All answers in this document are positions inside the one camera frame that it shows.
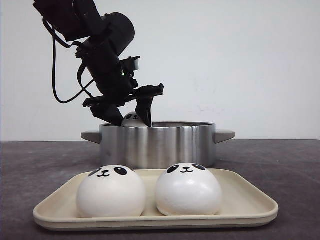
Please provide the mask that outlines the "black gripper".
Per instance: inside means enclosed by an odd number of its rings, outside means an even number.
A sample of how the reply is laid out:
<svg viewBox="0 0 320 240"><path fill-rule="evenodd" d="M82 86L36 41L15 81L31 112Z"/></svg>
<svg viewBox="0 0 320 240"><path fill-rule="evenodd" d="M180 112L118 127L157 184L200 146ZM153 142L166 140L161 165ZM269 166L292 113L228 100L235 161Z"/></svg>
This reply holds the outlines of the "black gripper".
<svg viewBox="0 0 320 240"><path fill-rule="evenodd" d="M135 112L146 126L152 126L153 97L163 94L163 84L133 88L129 78L124 75L115 49L108 40L88 38L77 48L76 57L82 59L102 93L102 96L90 97L83 103L84 107L90 107L94 117L120 127L123 116L118 107L136 100Z"/></svg>

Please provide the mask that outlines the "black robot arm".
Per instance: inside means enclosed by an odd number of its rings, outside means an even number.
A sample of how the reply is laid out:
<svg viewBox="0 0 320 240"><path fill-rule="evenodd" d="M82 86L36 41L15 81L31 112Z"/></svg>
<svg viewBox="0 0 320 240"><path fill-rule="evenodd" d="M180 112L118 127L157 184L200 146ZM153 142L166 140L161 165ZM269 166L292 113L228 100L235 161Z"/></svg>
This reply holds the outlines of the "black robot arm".
<svg viewBox="0 0 320 240"><path fill-rule="evenodd" d="M163 94L164 85L139 87L134 78L139 57L119 59L135 37L132 22L118 12L101 16L92 0L36 0L33 6L42 15L54 44L70 48L68 42L72 42L77 46L75 56L82 60L78 82L88 69L102 93L90 95L82 105L90 107L94 117L120 126L123 116L119 107L136 100L136 113L150 127L151 105L155 96Z"/></svg>

